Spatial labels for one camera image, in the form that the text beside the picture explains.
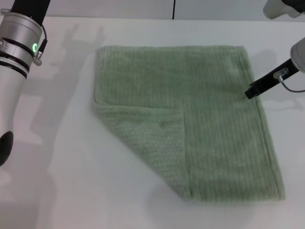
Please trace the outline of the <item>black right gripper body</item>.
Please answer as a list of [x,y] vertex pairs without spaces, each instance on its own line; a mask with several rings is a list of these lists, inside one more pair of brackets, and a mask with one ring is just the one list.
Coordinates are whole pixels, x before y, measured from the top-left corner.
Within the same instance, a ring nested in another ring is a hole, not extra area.
[[289,59],[286,62],[284,62],[283,64],[276,67],[275,69],[273,69],[271,72],[269,72],[265,76],[263,76],[262,78],[254,81],[251,84],[256,84],[257,88],[260,91],[260,94],[262,94],[280,83],[277,78],[274,78],[274,73],[276,73],[284,68],[288,69],[288,74],[283,76],[284,80],[298,72],[298,69],[295,67],[292,60]]

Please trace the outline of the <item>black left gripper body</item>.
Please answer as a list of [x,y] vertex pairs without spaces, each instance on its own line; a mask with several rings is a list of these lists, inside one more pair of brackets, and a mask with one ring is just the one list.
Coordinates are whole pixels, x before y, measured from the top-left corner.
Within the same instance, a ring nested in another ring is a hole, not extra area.
[[15,0],[10,11],[43,24],[50,2],[50,0]]

